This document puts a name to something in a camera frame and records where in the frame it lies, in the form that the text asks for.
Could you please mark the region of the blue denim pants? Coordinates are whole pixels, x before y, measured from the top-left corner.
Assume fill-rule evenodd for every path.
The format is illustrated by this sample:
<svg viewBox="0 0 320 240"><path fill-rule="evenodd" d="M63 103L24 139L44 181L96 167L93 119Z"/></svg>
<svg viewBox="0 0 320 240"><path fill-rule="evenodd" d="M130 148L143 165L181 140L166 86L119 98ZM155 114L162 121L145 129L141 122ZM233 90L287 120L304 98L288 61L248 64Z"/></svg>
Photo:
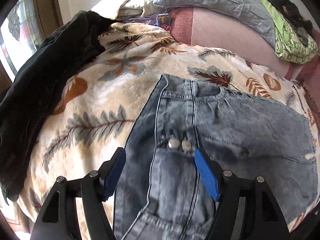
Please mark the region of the blue denim pants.
<svg viewBox="0 0 320 240"><path fill-rule="evenodd" d="M283 103L163 75L125 145L117 239L204 239L216 212L197 171L202 148L241 178L263 176L287 222L317 198L309 120Z"/></svg>

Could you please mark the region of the small black clothing pile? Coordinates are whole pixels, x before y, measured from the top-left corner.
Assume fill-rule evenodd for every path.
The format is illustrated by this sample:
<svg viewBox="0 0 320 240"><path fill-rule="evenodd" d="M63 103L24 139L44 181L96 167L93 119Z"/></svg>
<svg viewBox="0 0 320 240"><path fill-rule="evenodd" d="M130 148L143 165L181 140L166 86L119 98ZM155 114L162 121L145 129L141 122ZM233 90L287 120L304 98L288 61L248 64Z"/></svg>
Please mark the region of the small black clothing pile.
<svg viewBox="0 0 320 240"><path fill-rule="evenodd" d="M313 25L299 12L298 7L290 0L268 0L293 25L303 46L308 46L308 37L312 35Z"/></svg>

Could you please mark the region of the cream leaf-print fleece blanket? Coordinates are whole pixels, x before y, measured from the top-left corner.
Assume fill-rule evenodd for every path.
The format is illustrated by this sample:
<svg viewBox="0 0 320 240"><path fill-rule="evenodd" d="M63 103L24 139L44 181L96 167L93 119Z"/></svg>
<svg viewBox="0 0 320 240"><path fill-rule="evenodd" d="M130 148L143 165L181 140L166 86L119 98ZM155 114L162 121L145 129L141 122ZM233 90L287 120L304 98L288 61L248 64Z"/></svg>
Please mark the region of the cream leaf-print fleece blanket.
<svg viewBox="0 0 320 240"><path fill-rule="evenodd" d="M309 120L318 172L316 200L287 222L293 230L319 203L319 115L309 92L265 66L221 48L187 45L159 27L116 23L99 37L105 51L71 77L37 137L18 198L35 221L58 176L84 177L109 160L127 138L163 75L202 81L276 100ZM115 195L103 206L114 223Z"/></svg>

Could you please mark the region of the black garment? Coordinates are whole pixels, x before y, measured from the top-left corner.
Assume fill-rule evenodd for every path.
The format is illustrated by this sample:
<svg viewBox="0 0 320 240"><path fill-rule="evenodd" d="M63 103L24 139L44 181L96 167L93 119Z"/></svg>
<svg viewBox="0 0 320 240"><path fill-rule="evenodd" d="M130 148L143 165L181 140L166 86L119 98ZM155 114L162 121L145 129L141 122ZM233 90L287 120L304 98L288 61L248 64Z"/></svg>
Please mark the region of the black garment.
<svg viewBox="0 0 320 240"><path fill-rule="evenodd" d="M1 191L15 202L22 191L30 155L48 115L61 99L67 80L105 48L98 36L114 20L80 11L56 29L1 92Z"/></svg>

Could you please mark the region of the stained glass window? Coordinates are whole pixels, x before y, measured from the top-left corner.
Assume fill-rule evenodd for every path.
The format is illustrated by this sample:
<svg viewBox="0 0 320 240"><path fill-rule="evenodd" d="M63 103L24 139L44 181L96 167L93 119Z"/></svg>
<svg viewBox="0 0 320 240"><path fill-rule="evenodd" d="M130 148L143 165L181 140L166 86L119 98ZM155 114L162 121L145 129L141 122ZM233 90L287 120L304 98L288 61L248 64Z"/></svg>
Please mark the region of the stained glass window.
<svg viewBox="0 0 320 240"><path fill-rule="evenodd" d="M33 0L19 0L1 25L1 63L11 81L42 42Z"/></svg>

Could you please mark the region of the green patterned folded blanket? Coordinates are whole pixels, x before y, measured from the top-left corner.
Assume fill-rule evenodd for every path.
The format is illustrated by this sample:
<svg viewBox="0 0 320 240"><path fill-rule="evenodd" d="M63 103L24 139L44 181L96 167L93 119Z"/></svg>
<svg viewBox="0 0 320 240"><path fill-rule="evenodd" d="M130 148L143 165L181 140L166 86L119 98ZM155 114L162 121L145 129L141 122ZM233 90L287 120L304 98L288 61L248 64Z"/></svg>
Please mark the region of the green patterned folded blanket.
<svg viewBox="0 0 320 240"><path fill-rule="evenodd" d="M299 36L298 29L302 30L301 27L294 27L268 0L260 1L274 22L277 57L297 64L310 62L319 50L316 41L306 31L303 31L303 36Z"/></svg>

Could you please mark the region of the purple printed package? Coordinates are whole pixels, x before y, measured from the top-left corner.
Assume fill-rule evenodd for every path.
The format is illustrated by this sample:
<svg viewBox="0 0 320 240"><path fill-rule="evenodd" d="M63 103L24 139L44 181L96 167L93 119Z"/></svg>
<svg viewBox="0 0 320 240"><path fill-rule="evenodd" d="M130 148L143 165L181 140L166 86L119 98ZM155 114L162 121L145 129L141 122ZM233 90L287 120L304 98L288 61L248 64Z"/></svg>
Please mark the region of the purple printed package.
<svg viewBox="0 0 320 240"><path fill-rule="evenodd" d="M124 23L143 23L147 25L153 25L163 28L166 31L170 31L171 27L171 15L170 13L153 14L145 17L128 18Z"/></svg>

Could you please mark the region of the cream pillow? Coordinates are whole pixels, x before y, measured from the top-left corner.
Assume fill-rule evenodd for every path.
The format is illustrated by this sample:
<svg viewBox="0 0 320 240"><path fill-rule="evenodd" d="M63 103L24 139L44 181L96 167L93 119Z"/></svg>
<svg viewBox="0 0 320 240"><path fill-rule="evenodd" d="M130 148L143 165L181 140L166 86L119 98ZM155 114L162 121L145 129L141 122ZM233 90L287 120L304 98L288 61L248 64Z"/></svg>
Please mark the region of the cream pillow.
<svg viewBox="0 0 320 240"><path fill-rule="evenodd" d="M101 0L91 11L112 20L131 17L145 17L162 13L165 9L155 5L153 0Z"/></svg>

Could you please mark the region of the pink sofa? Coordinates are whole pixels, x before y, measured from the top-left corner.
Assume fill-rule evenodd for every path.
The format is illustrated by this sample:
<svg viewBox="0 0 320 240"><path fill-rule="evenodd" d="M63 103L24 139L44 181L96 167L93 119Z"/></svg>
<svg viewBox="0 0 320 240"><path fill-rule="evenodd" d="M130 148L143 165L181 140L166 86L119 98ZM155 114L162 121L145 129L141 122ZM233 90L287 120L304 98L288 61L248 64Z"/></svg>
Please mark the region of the pink sofa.
<svg viewBox="0 0 320 240"><path fill-rule="evenodd" d="M303 81L319 106L319 56L305 65L279 59L255 31L226 15L203 8L173 8L171 35L178 42L230 50L243 59L270 68L290 80Z"/></svg>

